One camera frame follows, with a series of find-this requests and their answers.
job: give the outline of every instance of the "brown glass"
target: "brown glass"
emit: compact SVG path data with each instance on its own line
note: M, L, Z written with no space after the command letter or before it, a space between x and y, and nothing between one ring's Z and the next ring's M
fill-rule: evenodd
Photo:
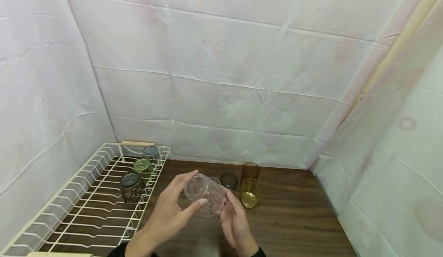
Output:
M240 185L243 183L243 181L246 178L258 179L259 175L260 175L260 167L256 163L253 162L244 163L243 168L241 170Z

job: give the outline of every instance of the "green glass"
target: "green glass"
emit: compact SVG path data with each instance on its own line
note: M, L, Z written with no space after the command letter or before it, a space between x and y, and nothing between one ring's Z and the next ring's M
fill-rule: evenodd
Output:
M134 162L134 172L138 173L146 186L149 187L149 181L154 175L154 166L146 158L140 158Z

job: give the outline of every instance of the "wall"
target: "wall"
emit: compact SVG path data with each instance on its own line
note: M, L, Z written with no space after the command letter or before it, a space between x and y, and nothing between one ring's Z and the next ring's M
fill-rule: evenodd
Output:
M0 249L115 141L66 0L0 0Z
M309 167L419 0L68 0L118 140Z
M443 252L443 4L312 166L360 256Z

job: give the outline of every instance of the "white sheet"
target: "white sheet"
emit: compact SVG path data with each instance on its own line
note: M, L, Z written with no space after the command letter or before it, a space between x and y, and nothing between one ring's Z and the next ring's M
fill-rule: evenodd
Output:
M442 256L442 29L440 3L312 166L358 256Z
M0 249L115 136L66 0L0 0Z
M418 0L68 2L119 140L306 169Z

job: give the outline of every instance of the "white wire dish rack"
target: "white wire dish rack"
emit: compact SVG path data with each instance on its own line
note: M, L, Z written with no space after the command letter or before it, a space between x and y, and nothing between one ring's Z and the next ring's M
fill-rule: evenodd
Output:
M125 204L120 178L132 170L142 147L147 145L152 143L104 143L0 252L0 257L22 257L38 250L106 256L112 248L130 240L171 149L156 145L161 161L154 176L140 202ZM139 148L133 151L127 146Z

